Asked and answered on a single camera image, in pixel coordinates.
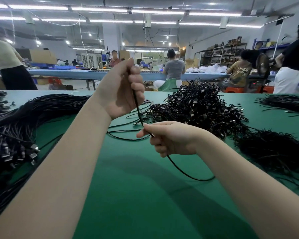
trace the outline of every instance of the red shirt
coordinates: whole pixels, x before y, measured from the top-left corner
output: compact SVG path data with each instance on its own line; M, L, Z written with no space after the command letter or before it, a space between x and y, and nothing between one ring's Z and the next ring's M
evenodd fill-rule
M118 63L120 63L121 62L121 60L120 59L116 59L116 60L111 60L111 62L110 62L110 66L111 67L114 67L115 65L117 65Z

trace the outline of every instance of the right hand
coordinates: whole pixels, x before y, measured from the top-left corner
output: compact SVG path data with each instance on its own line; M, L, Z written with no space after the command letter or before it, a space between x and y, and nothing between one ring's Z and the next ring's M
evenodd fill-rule
M164 121L151 125L144 123L136 137L141 138L149 132L155 136L150 138L151 145L164 158L171 154L196 154L196 142L207 131L180 122Z

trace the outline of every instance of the black shirt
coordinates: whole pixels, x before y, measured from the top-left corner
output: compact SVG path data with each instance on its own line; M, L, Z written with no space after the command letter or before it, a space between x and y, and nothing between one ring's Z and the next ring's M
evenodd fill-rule
M283 67L299 70L299 39L283 51Z
M250 58L248 59L248 61L252 64L252 68L255 69L256 68L256 61L258 56L260 55L260 51L259 50L251 50L250 51Z

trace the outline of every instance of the gray t-shirt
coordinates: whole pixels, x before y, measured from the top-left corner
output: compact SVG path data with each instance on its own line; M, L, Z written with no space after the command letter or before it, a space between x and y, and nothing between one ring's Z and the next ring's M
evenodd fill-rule
M185 64L183 60L170 60L166 63L164 70L167 74L167 79L176 78L180 80L183 70L185 69Z

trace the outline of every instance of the person in gray shirt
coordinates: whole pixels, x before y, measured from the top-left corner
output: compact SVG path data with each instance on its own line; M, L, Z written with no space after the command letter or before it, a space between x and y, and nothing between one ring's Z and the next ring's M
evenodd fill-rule
M164 67L163 74L166 75L166 79L176 79L176 85L178 88L182 85L181 75L185 73L185 64L183 60L177 60L176 54L173 49L169 49L167 52L169 61ZM156 80L153 85L156 89L164 84L164 80Z

